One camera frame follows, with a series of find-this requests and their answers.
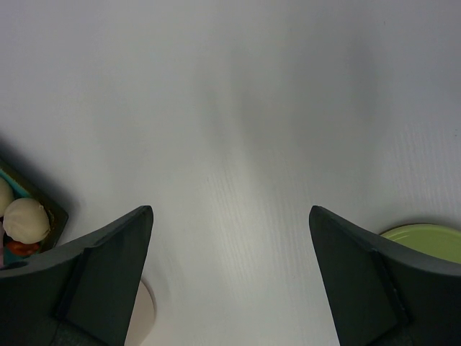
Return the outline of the steel round bowl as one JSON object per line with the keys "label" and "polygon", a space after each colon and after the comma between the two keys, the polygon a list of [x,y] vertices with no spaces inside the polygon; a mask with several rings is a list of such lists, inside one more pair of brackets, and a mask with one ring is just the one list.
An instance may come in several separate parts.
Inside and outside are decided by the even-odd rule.
{"label": "steel round bowl", "polygon": [[156,318],[156,302],[150,288],[140,281],[125,345],[142,345],[151,333]]}

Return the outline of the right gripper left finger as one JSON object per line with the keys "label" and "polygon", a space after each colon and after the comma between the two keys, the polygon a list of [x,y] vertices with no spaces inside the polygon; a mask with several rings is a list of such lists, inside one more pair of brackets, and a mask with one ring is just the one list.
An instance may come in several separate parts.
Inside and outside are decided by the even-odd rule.
{"label": "right gripper left finger", "polygon": [[153,227],[144,205],[1,269],[2,345],[123,345]]}

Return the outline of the orange shrimp piece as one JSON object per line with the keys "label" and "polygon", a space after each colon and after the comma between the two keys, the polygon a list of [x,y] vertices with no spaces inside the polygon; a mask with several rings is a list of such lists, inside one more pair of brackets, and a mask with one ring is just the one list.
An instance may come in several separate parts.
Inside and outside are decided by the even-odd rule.
{"label": "orange shrimp piece", "polygon": [[23,244],[19,241],[10,241],[6,244],[6,248],[16,256],[29,257],[40,249],[40,244]]}

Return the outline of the black teal lunch tray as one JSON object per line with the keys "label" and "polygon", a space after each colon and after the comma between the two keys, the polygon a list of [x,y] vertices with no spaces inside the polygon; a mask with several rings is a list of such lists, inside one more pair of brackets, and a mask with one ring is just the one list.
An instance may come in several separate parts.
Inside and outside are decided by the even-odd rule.
{"label": "black teal lunch tray", "polygon": [[1,248],[4,264],[56,246],[68,213],[1,149]]}

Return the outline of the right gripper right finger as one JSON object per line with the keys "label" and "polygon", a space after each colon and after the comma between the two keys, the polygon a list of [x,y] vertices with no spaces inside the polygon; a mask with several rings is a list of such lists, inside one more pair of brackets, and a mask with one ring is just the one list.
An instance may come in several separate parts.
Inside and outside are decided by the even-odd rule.
{"label": "right gripper right finger", "polygon": [[459,345],[460,265],[313,206],[310,235],[341,345]]}

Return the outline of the beige bun right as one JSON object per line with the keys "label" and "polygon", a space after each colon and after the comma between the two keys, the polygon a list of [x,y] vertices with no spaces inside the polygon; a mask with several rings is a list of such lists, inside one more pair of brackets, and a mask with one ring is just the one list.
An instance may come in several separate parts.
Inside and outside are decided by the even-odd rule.
{"label": "beige bun right", "polygon": [[50,221],[45,208],[38,201],[19,198],[4,211],[3,228],[14,241],[34,244],[48,235]]}

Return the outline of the green round lid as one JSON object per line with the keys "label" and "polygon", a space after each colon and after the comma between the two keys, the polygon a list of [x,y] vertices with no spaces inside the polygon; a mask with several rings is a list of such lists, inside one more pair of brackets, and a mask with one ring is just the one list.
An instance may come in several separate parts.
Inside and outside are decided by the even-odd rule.
{"label": "green round lid", "polygon": [[460,264],[460,231],[429,223],[399,226],[381,236],[417,252]]}

